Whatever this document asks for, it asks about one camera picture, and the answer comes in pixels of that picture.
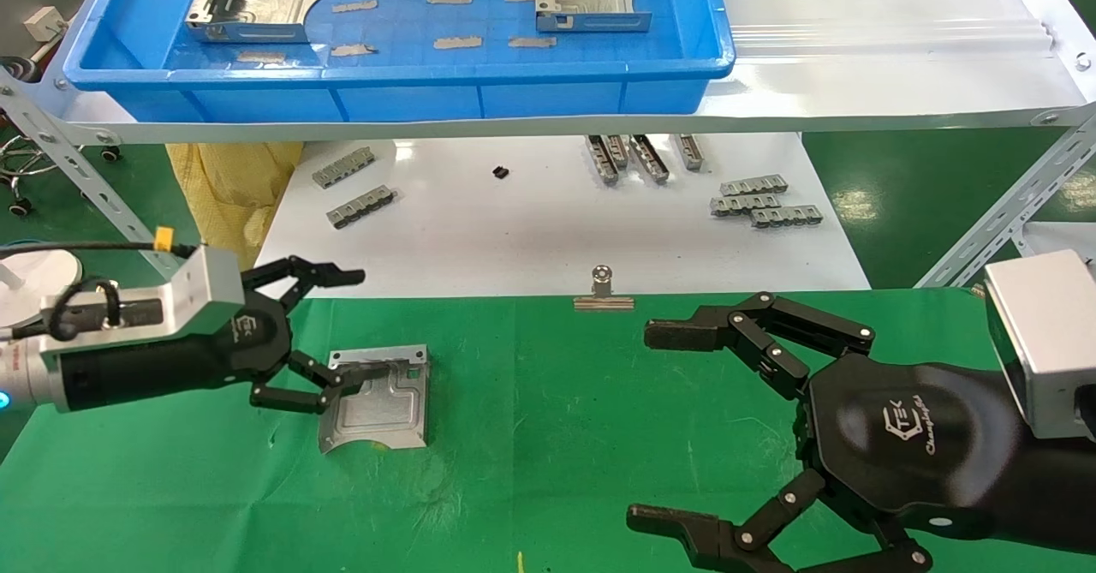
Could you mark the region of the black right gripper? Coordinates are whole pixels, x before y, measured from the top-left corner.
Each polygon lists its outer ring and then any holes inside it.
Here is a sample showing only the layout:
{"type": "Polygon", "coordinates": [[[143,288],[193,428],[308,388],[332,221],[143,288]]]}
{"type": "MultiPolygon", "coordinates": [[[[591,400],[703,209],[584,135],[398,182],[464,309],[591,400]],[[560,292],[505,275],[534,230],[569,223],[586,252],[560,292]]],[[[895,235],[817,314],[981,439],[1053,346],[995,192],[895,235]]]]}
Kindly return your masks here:
{"type": "Polygon", "coordinates": [[[934,558],[901,526],[958,540],[998,530],[995,491],[1021,444],[1021,416],[1001,373],[870,359],[869,326],[772,293],[700,305],[688,319],[651,319],[643,343],[731,351],[784,400],[806,398],[801,450],[814,470],[795,475],[743,525],[695,511],[628,507],[629,529],[680,541],[693,568],[790,572],[770,543],[821,495],[843,522],[870,528],[879,550],[809,572],[928,572],[934,558]],[[838,360],[809,378],[787,343],[838,360]]]}

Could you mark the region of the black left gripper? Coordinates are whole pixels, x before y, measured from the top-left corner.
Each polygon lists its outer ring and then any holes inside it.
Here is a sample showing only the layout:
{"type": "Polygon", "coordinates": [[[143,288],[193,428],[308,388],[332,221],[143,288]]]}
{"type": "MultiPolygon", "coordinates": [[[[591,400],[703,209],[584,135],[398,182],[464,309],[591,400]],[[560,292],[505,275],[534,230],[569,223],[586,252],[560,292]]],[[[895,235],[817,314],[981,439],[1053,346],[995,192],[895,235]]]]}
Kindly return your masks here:
{"type": "Polygon", "coordinates": [[[286,278],[295,282],[278,300],[248,297],[244,307],[212,334],[60,355],[68,409],[106,408],[251,383],[252,406],[321,415],[342,397],[359,393],[365,382],[388,371],[387,360],[352,360],[327,367],[305,352],[290,351],[287,314],[304,296],[313,288],[356,287],[366,279],[364,270],[342,270],[333,262],[289,256],[247,270],[242,285],[246,291],[258,291],[286,278]],[[317,392],[269,385],[283,367],[316,385],[317,392]]]}

